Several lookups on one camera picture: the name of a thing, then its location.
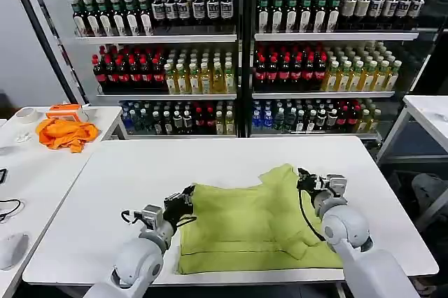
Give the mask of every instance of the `beverage bottle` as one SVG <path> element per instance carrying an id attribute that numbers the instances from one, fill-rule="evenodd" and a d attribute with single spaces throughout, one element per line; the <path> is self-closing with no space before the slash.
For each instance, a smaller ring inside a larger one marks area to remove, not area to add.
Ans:
<path id="1" fill-rule="evenodd" d="M 390 92 L 393 89 L 393 86 L 395 85 L 395 82 L 398 78 L 398 71 L 401 67 L 401 61 L 396 60 L 392 64 L 392 68 L 388 71 L 388 75 L 386 79 L 384 80 L 382 90 L 385 92 Z"/>
<path id="2" fill-rule="evenodd" d="M 99 29 L 99 16 L 96 8 L 93 5 L 92 0 L 83 0 L 85 4 L 85 9 L 87 11 L 87 20 L 89 22 L 90 31 L 93 33 L 95 37 L 100 37 L 101 32 Z"/>
<path id="3" fill-rule="evenodd" d="M 356 2 L 357 0 L 343 1 L 341 14 L 339 16 L 341 22 L 343 22 L 344 24 L 348 24 L 352 21 L 353 14 L 355 12 Z"/>
<path id="4" fill-rule="evenodd" d="M 370 85 L 370 90 L 372 92 L 378 92 L 382 90 L 384 81 L 388 75 L 387 71 L 389 68 L 389 62 L 387 60 L 383 60 L 379 66 L 379 70 L 375 72 L 373 75 L 373 81 Z"/>
<path id="5" fill-rule="evenodd" d="M 171 26 L 178 24 L 179 13 L 177 10 L 177 4 L 175 0 L 166 0 L 164 3 L 165 15 Z"/>
<path id="6" fill-rule="evenodd" d="M 208 0 L 207 1 L 207 17 L 212 24 L 216 24 L 219 21 L 219 1 Z"/>
<path id="7" fill-rule="evenodd" d="M 313 32 L 322 32 L 323 23 L 326 19 L 326 1 L 327 0 L 317 0 L 317 7 L 315 9 L 315 15 L 314 15 L 314 28 Z"/>
<path id="8" fill-rule="evenodd" d="M 379 119 L 381 117 L 381 111 L 379 109 L 373 110 L 373 115 L 367 124 L 367 133 L 374 134 L 377 131 L 377 126 L 379 123 Z"/>
<path id="9" fill-rule="evenodd" d="M 268 0 L 260 0 L 257 7 L 257 17 L 258 17 L 258 33 L 265 34 L 267 31 L 267 9 Z"/>
<path id="10" fill-rule="evenodd" d="M 358 89 L 359 81 L 363 75 L 363 66 L 364 63 L 360 60 L 355 63 L 355 68 L 351 72 L 349 82 L 347 83 L 347 90 L 349 92 L 355 92 Z"/>
<path id="11" fill-rule="evenodd" d="M 201 73 L 200 73 L 200 79 L 201 79 L 201 87 L 202 87 L 202 94 L 210 94 L 210 70 L 209 65 L 205 62 L 201 63 Z"/>
<path id="12" fill-rule="evenodd" d="M 366 132 L 367 124 L 369 123 L 369 121 L 370 121 L 370 112 L 368 109 L 364 109 L 363 116 L 361 119 L 358 120 L 358 123 L 355 128 L 355 132 L 357 134 L 362 134 L 362 133 Z"/>
<path id="13" fill-rule="evenodd" d="M 299 32 L 307 32 L 309 26 L 309 18 L 311 17 L 311 0 L 302 0 L 302 6 L 299 11 L 300 21 L 298 23 Z"/>
<path id="14" fill-rule="evenodd" d="M 286 33 L 295 31 L 295 19 L 297 17 L 297 0 L 288 0 L 286 9 Z"/>
<path id="15" fill-rule="evenodd" d="M 153 0 L 151 7 L 153 9 L 153 17 L 154 17 L 155 23 L 157 25 L 162 25 L 166 18 L 165 6 L 164 6 L 162 0 Z"/>
<path id="16" fill-rule="evenodd" d="M 76 30 L 80 37 L 88 36 L 87 26 L 88 19 L 85 12 L 81 8 L 80 0 L 69 0 L 73 9 L 73 20 L 75 21 Z"/>
<path id="17" fill-rule="evenodd" d="M 185 127 L 185 134 L 193 133 L 193 119 L 191 118 L 189 111 L 183 112 L 183 125 Z"/>
<path id="18" fill-rule="evenodd" d="M 336 127 L 339 130 L 339 132 L 345 132 L 348 109 L 349 107 L 343 106 L 337 112 Z"/>
<path id="19" fill-rule="evenodd" d="M 293 126 L 295 124 L 297 109 L 292 107 L 289 109 L 288 115 L 285 117 L 285 122 L 283 125 L 283 132 L 291 133 L 294 129 Z"/>
<path id="20" fill-rule="evenodd" d="M 183 134 L 183 120 L 179 111 L 174 111 L 173 123 L 176 134 Z"/>
<path id="21" fill-rule="evenodd" d="M 168 86 L 168 92 L 170 94 L 178 94 L 179 93 L 179 87 L 177 85 L 177 80 L 174 77 L 174 72 L 171 69 L 171 65 L 170 64 L 165 64 L 164 65 L 164 69 L 165 69 L 165 78 L 167 80 L 167 86 Z"/>
<path id="22" fill-rule="evenodd" d="M 213 71 L 213 93 L 214 94 L 224 94 L 224 74 L 221 69 L 221 63 L 214 63 Z"/>
<path id="23" fill-rule="evenodd" d="M 158 111 L 153 111 L 153 128 L 156 135 L 163 135 L 162 120 Z"/>
<path id="24" fill-rule="evenodd" d="M 337 24 L 337 19 L 339 17 L 339 6 L 341 0 L 331 0 L 330 8 L 328 9 L 328 22 L 326 32 L 334 32 Z"/>
<path id="25" fill-rule="evenodd" d="M 314 127 L 316 126 L 316 114 L 317 112 L 314 109 L 309 110 L 307 118 L 307 132 L 314 131 Z"/>

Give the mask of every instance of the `yellow bottle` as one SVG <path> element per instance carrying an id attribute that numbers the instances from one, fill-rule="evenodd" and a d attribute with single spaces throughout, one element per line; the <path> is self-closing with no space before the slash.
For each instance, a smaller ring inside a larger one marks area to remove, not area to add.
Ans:
<path id="1" fill-rule="evenodd" d="M 224 75 L 221 69 L 221 64 L 215 62 L 215 70 L 213 71 L 213 93 L 224 94 Z"/>
<path id="2" fill-rule="evenodd" d="M 373 77 L 372 84 L 370 85 L 371 92 L 379 92 L 382 90 L 383 83 L 387 77 L 387 68 L 389 67 L 389 62 L 383 60 L 380 63 L 379 70 L 375 73 Z"/>
<path id="3" fill-rule="evenodd" d="M 347 90 L 349 92 L 356 92 L 356 90 L 358 90 L 359 80 L 361 79 L 361 76 L 363 74 L 363 66 L 364 63 L 360 60 L 355 63 L 355 68 L 351 72 L 349 82 L 347 83 Z"/>
<path id="4" fill-rule="evenodd" d="M 368 66 L 367 71 L 364 73 L 363 76 L 361 76 L 361 79 L 359 80 L 358 84 L 358 91 L 359 92 L 369 92 L 370 86 L 373 81 L 373 77 L 375 75 L 375 71 L 377 69 L 377 62 L 372 60 Z"/>
<path id="5" fill-rule="evenodd" d="M 349 82 L 350 75 L 351 75 L 351 62 L 347 60 L 344 63 L 342 71 L 338 73 L 335 83 L 335 92 L 347 91 L 347 83 Z"/>
<path id="6" fill-rule="evenodd" d="M 395 85 L 395 82 L 398 78 L 398 71 L 400 70 L 401 61 L 396 60 L 393 62 L 392 69 L 389 71 L 386 80 L 383 84 L 383 91 L 390 92 L 393 89 L 393 86 Z"/>
<path id="7" fill-rule="evenodd" d="M 337 68 L 339 67 L 339 62 L 332 61 L 330 68 L 325 73 L 325 78 L 323 79 L 321 91 L 323 92 L 334 92 L 335 83 L 337 79 Z"/>

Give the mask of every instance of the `black cable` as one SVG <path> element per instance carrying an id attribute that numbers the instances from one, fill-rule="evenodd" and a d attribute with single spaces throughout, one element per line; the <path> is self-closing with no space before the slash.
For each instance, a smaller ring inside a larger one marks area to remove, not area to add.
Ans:
<path id="1" fill-rule="evenodd" d="M 14 213 L 16 210 L 18 210 L 20 205 L 22 204 L 22 202 L 19 199 L 0 200 L 0 203 L 3 203 L 3 204 L 7 204 L 8 202 L 14 202 L 14 201 L 17 202 L 17 206 L 7 213 L 0 214 L 0 222 L 3 222 L 6 219 L 6 216 L 8 216 L 11 213 Z"/>

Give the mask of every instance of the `white table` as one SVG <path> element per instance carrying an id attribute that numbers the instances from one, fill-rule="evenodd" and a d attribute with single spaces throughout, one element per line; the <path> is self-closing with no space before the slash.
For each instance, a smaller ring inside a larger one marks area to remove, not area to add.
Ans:
<path id="1" fill-rule="evenodd" d="M 0 199 L 17 198 L 24 203 L 17 215 L 0 223 L 0 239 L 15 233 L 29 236 L 29 247 L 22 261 L 9 271 L 0 270 L 0 297 L 12 297 L 23 269 L 95 146 L 123 124 L 120 107 L 90 107 L 89 121 L 100 130 L 98 137 L 86 143 L 82 153 L 50 150 L 39 143 L 35 132 L 48 108 L 35 109 L 41 113 L 38 121 L 24 125 L 13 116 L 0 127 L 0 168 L 8 169 L 5 183 L 0 185 Z M 25 132 L 31 138 L 17 143 L 16 137 Z"/>
<path id="2" fill-rule="evenodd" d="M 269 139 L 108 141 L 99 145 L 78 177 L 24 271 L 24 281 L 44 285 L 91 285 L 110 274 L 121 245 L 139 225 L 120 218 L 125 209 L 163 199 L 191 182 L 247 187 L 258 176 L 289 162 L 348 178 L 346 197 L 365 214 L 372 238 L 390 250 L 408 276 L 438 266 L 364 145 L 354 136 Z M 229 285 L 342 281 L 340 269 L 236 271 L 178 275 L 179 233 L 154 285 Z"/>
<path id="3" fill-rule="evenodd" d="M 440 146 L 448 152 L 448 97 L 407 95 L 403 98 L 405 107 L 394 123 L 389 135 L 377 155 L 377 163 L 384 162 L 387 154 L 406 127 L 410 118 L 414 118 Z M 448 202 L 448 190 L 443 192 L 433 204 L 417 219 L 415 225 L 421 232 L 431 223 L 435 214 Z"/>

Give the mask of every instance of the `shelf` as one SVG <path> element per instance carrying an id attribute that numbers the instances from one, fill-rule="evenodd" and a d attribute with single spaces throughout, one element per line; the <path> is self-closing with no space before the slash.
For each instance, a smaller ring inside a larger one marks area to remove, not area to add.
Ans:
<path id="1" fill-rule="evenodd" d="M 395 92 L 296 92 L 252 93 L 252 99 L 376 99 L 392 97 Z"/>
<path id="2" fill-rule="evenodd" d="M 122 100 L 144 101 L 211 101 L 211 100 L 235 100 L 236 94 L 123 94 L 109 95 L 98 94 L 97 99 L 103 103 L 115 103 Z"/>
<path id="3" fill-rule="evenodd" d="M 144 44 L 144 43 L 233 43 L 236 34 L 191 34 L 174 36 L 114 36 L 114 37 L 77 37 L 81 43 L 104 44 Z"/>
<path id="4" fill-rule="evenodd" d="M 256 41 L 413 41 L 418 32 L 305 32 L 255 34 Z"/>

